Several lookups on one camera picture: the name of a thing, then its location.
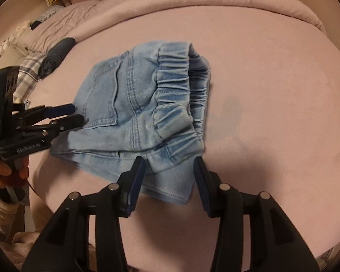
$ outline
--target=bed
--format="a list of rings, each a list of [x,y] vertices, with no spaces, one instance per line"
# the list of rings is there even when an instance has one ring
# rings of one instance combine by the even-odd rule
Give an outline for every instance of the bed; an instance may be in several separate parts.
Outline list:
[[[307,6],[298,0],[105,0],[93,8],[70,28],[56,29],[54,15],[28,40],[41,52],[65,36],[78,42],[38,83],[32,106],[71,102],[94,64],[137,44],[191,41],[212,70],[207,167],[242,192],[270,192],[315,257],[340,242],[340,51]],[[30,172],[52,211],[72,191],[89,194],[109,183],[48,152],[31,156]],[[203,212],[196,188],[181,206],[141,195],[133,215],[120,220],[128,264],[144,272],[209,271],[218,223]],[[244,269],[247,226],[245,238]]]

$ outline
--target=denim pocket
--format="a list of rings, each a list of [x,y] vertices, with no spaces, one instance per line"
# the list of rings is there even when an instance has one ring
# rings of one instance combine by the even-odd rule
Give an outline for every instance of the denim pocket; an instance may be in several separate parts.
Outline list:
[[[92,88],[83,107],[83,115],[88,123],[84,129],[117,125],[117,111],[114,103],[117,98],[117,72],[121,60],[105,65],[94,74]]]

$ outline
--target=plaid shirt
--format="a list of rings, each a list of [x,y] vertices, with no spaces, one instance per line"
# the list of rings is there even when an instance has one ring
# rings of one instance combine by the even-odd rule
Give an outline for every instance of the plaid shirt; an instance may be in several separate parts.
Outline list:
[[[24,102],[34,90],[38,82],[38,70],[46,54],[35,52],[22,61],[20,64],[17,88],[14,92],[14,102]]]

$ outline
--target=denim shorts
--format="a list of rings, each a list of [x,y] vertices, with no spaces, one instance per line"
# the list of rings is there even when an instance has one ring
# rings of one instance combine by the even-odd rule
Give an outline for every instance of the denim shorts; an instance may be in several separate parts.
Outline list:
[[[62,133],[51,153],[115,182],[147,161],[142,192],[183,204],[204,150],[209,64],[191,43],[154,41],[96,64],[74,100],[85,126]]]

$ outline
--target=silver screw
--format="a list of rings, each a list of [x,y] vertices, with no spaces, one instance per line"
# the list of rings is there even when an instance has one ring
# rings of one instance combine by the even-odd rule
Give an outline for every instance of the silver screw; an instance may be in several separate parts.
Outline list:
[[[69,199],[71,200],[75,200],[79,197],[79,193],[78,192],[72,192],[70,195],[69,195]]]
[[[263,198],[263,199],[270,199],[270,195],[269,195],[269,193],[268,192],[266,192],[266,191],[263,191],[263,192],[261,192],[261,198]]]
[[[220,190],[228,191],[231,187],[227,183],[222,183],[222,184],[219,185],[219,188],[220,188]]]
[[[120,185],[118,185],[117,183],[112,183],[112,184],[108,185],[108,189],[111,190],[111,191],[115,191],[118,188],[120,188]]]

